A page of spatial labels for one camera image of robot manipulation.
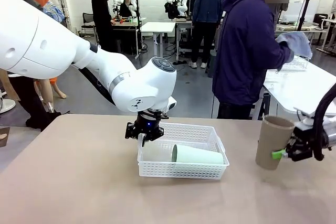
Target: beige tabletop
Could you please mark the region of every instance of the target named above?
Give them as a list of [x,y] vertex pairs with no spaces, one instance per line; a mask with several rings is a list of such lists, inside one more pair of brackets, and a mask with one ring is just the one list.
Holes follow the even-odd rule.
[[135,117],[64,115],[0,174],[0,223],[336,222],[336,152],[325,160],[255,162],[258,121],[173,118],[214,126],[230,166],[222,180],[139,177]]

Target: plastic basket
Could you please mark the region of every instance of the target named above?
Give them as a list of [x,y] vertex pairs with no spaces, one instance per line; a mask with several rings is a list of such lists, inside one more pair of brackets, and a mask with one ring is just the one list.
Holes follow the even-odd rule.
[[[229,166],[222,141],[213,127],[161,123],[164,136],[145,143],[138,141],[139,175],[143,177],[220,179]],[[171,153],[175,144],[187,145],[223,155],[224,165],[174,163]]]

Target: shoe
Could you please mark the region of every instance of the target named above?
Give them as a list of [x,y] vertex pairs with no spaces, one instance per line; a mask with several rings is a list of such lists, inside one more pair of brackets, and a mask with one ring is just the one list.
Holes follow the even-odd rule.
[[197,63],[190,61],[189,62],[189,67],[191,67],[191,68],[197,68]]

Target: cup rim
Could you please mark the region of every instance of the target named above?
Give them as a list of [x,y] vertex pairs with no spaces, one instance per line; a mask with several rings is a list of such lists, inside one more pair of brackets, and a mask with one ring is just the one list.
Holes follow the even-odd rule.
[[[273,124],[271,122],[269,122],[267,119],[268,118],[277,118],[277,119],[281,119],[281,120],[284,120],[284,121],[287,121],[289,123],[292,124],[292,126],[280,126],[280,125],[277,125],[277,124]],[[295,128],[295,124],[292,120],[290,119],[285,119],[285,118],[282,118],[280,116],[274,116],[274,115],[265,115],[264,118],[263,118],[263,122],[265,122],[266,124],[268,125],[271,125],[272,127],[275,127],[275,128],[278,128],[278,129],[282,129],[282,130],[289,130],[289,129],[294,129]]]

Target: purple jacket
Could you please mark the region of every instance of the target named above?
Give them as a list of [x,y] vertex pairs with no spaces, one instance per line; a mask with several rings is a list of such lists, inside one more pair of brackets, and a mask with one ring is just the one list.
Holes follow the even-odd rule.
[[274,39],[274,15],[264,0],[223,0],[226,12],[216,57],[213,92],[221,103],[258,101],[267,69],[290,57]]

